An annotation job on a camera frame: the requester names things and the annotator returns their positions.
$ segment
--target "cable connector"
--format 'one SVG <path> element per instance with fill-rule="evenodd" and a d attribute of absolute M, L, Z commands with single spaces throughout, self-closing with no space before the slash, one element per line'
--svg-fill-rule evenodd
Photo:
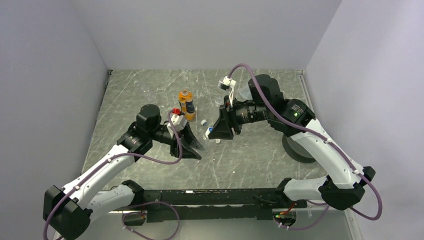
<path fill-rule="evenodd" d="M 324 141 L 325 144 L 332 143 L 332 142 L 333 142 L 333 139 L 331 137 L 327 138 L 327 140 Z"/>
<path fill-rule="evenodd" d="M 181 110 L 179 108 L 173 108 L 172 113 L 176 115 L 181 115 Z"/>
<path fill-rule="evenodd" d="M 232 78 L 225 76 L 222 80 L 219 80 L 218 88 L 227 91 L 229 88 L 234 89 L 236 83 Z"/>

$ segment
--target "plastic bottle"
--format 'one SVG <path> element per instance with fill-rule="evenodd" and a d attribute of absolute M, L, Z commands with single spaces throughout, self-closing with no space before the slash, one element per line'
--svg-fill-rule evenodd
<path fill-rule="evenodd" d="M 193 103 L 193 94 L 188 89 L 183 89 L 178 95 L 179 106 L 181 111 L 185 114 L 188 121 L 196 119 L 196 109 Z"/>

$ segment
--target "gray table surface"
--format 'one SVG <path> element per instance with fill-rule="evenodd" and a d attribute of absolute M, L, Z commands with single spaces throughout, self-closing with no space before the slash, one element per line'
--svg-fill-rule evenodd
<path fill-rule="evenodd" d="M 131 179 L 145 189 L 229 189 L 275 188 L 284 178 L 313 179 L 325 176 L 318 163 L 303 164 L 291 159 L 284 151 L 282 133 L 266 121 L 245 124 L 241 135 L 220 144 L 205 141 L 206 119 L 212 126 L 219 115 L 215 97 L 227 93 L 217 88 L 228 69 L 208 70 L 114 70 L 97 117 L 97 123 L 82 172 L 88 170 L 116 144 L 116 140 L 135 121 L 145 104 L 159 106 L 162 121 L 171 108 L 178 107 L 178 93 L 189 88 L 197 109 L 196 121 L 190 123 L 193 133 L 206 146 L 199 151 L 202 160 L 183 159 L 175 165 L 163 165 L 140 159 L 111 180 L 109 190 Z M 306 103 L 306 96 L 295 70 L 254 71 L 278 80 L 285 98 L 296 98 Z M 250 79 L 247 71 L 238 69 L 233 74 L 237 81 L 235 96 Z M 163 161 L 174 161 L 169 146 L 159 142 L 146 154 Z"/>

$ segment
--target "white wall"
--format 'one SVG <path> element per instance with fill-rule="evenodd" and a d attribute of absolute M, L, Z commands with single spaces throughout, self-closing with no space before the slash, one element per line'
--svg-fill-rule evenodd
<path fill-rule="evenodd" d="M 341 0 L 72 0 L 109 69 L 305 69 Z"/>
<path fill-rule="evenodd" d="M 42 239 L 44 192 L 82 169 L 107 68 L 69 0 L 0 3 L 0 240 Z"/>
<path fill-rule="evenodd" d="M 378 221 L 364 238 L 423 239 L 424 2 L 343 0 L 306 80 L 317 116 L 341 147 L 376 170 Z M 374 215 L 369 188 L 358 208 Z"/>

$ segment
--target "small white object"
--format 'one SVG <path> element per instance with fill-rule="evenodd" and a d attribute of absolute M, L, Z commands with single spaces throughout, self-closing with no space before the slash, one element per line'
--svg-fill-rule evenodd
<path fill-rule="evenodd" d="M 232 78 L 229 78 L 228 76 L 225 76 L 222 80 L 218 83 L 218 88 L 227 90 L 228 87 L 234 89 L 236 86 L 236 81 L 234 81 Z"/>
<path fill-rule="evenodd" d="M 183 130 L 187 125 L 187 118 L 184 115 L 173 114 L 171 121 L 177 132 Z M 168 128 L 169 135 L 172 138 L 174 136 L 174 132 L 172 131 L 171 124 L 168 122 L 166 127 Z"/>
<path fill-rule="evenodd" d="M 229 103 L 231 104 L 231 107 L 233 106 L 233 99 L 234 99 L 234 87 L 236 86 L 236 81 L 234 81 L 232 78 L 229 78 L 228 76 L 225 76 L 222 80 L 218 83 L 218 88 L 223 89 L 225 91 L 229 91 L 228 97 L 229 97 Z"/>

